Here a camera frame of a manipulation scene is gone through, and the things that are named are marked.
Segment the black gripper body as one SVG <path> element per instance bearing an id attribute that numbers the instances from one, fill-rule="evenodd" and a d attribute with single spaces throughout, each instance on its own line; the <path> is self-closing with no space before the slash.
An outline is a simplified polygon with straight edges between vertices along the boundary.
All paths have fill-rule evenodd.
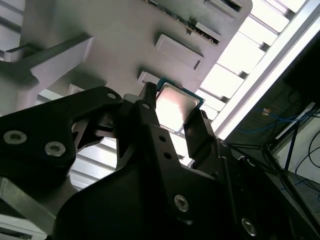
<path id="1" fill-rule="evenodd" d="M 212 145 L 204 171 L 157 151 L 74 195 L 56 240 L 317 240 L 263 171 Z"/>

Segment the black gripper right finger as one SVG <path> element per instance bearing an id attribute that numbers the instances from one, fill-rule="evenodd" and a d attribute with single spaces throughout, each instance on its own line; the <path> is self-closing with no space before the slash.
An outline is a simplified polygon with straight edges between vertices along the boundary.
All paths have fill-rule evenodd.
<path id="1" fill-rule="evenodd" d="M 231 149 L 215 136 L 203 110 L 195 109 L 183 127 L 193 169 L 213 178 L 210 211 L 218 236 L 224 240 L 260 240 L 261 228 L 245 173 Z"/>

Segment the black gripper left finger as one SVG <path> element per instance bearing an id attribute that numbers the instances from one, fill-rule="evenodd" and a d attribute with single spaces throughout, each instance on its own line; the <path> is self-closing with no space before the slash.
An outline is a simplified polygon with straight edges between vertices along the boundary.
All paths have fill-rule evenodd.
<path id="1" fill-rule="evenodd" d="M 103 86 L 5 115 L 0 136 L 0 212 L 32 222 L 58 216 L 79 193 L 64 187 L 76 155 L 104 137 L 117 140 L 115 172 L 155 152 L 179 162 L 154 104 Z"/>

